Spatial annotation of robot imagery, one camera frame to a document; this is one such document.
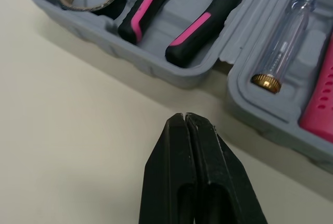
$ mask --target gray plastic tray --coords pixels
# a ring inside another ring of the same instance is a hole
[[[113,21],[89,12],[64,11],[59,7],[58,0],[33,1],[54,21],[79,38],[96,43],[110,55],[130,61],[144,73],[181,88],[196,86],[219,58],[217,53],[208,53],[213,41],[196,55],[186,69],[168,63],[164,56],[168,45],[205,11],[212,0],[169,0],[137,46],[117,36],[117,25],[130,10],[128,5],[120,17]],[[243,0],[237,9],[247,7],[247,4]],[[237,24],[239,20],[239,15],[228,20],[226,28]]]
[[[254,8],[256,16],[249,14],[249,20],[238,25],[232,37],[242,43],[241,49],[237,44],[228,44],[221,52],[221,55],[226,52],[238,55],[228,76],[227,105],[234,116],[257,129],[265,138],[306,155],[333,173],[333,145],[301,129],[298,124],[314,90],[331,35],[333,0],[317,0],[303,44],[288,69],[280,93],[274,95],[250,82],[267,39],[290,1],[269,0]]]
[[[117,26],[129,11],[129,5],[113,21],[88,12],[64,11],[57,0],[33,1],[79,38],[96,43],[112,56],[128,60],[146,74],[182,88],[196,86],[218,59],[235,64],[228,76],[230,112],[269,140],[306,155],[333,173],[333,145],[298,125],[333,26],[333,0],[318,0],[301,50],[277,95],[251,84],[250,78],[267,39],[291,0],[242,0],[228,17],[220,36],[207,44],[185,69],[168,63],[165,49],[212,0],[168,0],[138,46],[117,36]]]

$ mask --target clamp jaw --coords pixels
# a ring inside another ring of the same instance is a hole
[[[139,224],[267,224],[242,163],[203,117],[171,117],[145,167]]]

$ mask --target brass cap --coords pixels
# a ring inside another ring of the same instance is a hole
[[[279,93],[281,90],[281,83],[274,77],[266,74],[255,74],[251,82],[274,94]]]

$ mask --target pliers handle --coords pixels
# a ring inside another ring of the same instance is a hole
[[[122,24],[120,36],[130,43],[142,40],[154,16],[166,0],[137,0]],[[213,0],[207,10],[166,49],[167,60],[186,67],[195,54],[221,32],[224,22],[240,0]]]

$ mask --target pliers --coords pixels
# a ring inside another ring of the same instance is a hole
[[[145,167],[139,224],[267,224],[242,163],[206,118],[171,117]]]
[[[119,26],[121,38],[137,44],[166,0],[137,0]],[[207,10],[166,49],[167,60],[185,67],[195,54],[218,35],[230,12],[240,0],[213,0]]]

